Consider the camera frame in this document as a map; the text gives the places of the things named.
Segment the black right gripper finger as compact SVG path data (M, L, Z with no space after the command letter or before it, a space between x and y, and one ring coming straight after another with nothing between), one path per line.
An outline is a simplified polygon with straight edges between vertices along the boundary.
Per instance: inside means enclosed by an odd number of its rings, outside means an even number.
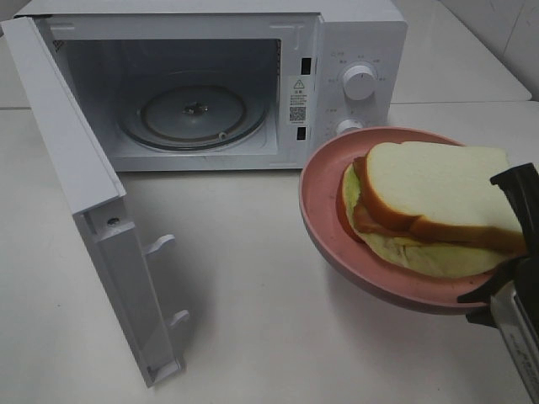
M513 258L495 268L492 277L477 289L457 297L459 303L486 303L510 281L514 282L520 305L531 321L538 326L538 256Z
M490 179L505 194L523 233L526 251L538 255L538 171L529 162L512 167Z

